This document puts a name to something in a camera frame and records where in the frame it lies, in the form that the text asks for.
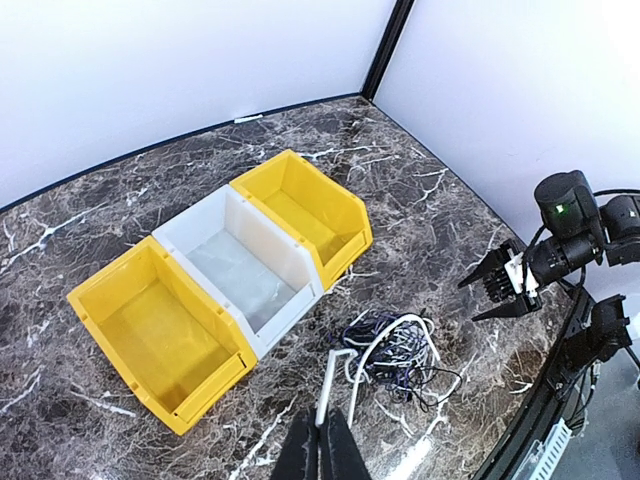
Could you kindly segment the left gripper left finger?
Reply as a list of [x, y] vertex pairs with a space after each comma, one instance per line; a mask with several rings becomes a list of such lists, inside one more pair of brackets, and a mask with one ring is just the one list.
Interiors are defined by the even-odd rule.
[[292, 420], [271, 480], [316, 480], [318, 476], [319, 429], [315, 412], [298, 412]]

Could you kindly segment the yellow bin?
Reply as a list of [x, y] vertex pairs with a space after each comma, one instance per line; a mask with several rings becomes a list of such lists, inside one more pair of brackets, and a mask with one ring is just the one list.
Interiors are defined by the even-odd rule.
[[177, 435], [257, 364], [228, 309], [151, 236], [67, 299], [138, 400]]
[[292, 150], [230, 186], [309, 251], [325, 290], [373, 243], [364, 202]]

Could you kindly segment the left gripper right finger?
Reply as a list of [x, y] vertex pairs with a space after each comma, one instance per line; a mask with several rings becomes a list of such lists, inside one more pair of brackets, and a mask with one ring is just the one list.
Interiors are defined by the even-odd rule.
[[371, 480], [347, 420], [340, 409], [328, 412], [320, 427], [322, 480]]

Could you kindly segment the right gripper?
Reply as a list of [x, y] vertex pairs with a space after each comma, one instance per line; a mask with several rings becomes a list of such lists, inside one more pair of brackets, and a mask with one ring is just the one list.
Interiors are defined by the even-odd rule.
[[536, 287], [529, 289], [525, 278], [523, 252], [513, 240], [507, 240], [488, 252], [474, 270], [458, 283], [466, 287], [483, 279], [489, 299], [497, 306], [472, 318], [473, 322], [495, 318], [518, 318], [541, 309]]

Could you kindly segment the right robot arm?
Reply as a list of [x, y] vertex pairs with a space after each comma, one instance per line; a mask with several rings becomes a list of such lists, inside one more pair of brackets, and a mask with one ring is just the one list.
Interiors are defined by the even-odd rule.
[[[520, 318], [541, 310], [541, 292], [563, 284], [568, 275], [586, 273], [595, 262], [609, 266], [639, 260], [639, 193], [633, 189], [604, 191], [597, 202], [580, 170], [560, 172], [542, 180], [534, 190], [542, 225], [525, 248], [513, 240], [489, 251], [458, 286], [481, 282], [493, 309], [475, 321]], [[594, 378], [595, 367], [632, 345], [631, 321], [622, 295], [596, 302], [578, 282], [568, 288], [573, 304], [559, 345], [541, 385], [541, 399], [560, 410], [576, 382]]]

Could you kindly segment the white bin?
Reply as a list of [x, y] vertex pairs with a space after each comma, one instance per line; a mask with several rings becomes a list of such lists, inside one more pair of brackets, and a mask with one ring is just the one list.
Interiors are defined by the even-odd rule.
[[230, 313], [258, 359], [324, 294], [302, 242], [229, 185], [157, 227], [152, 236]]

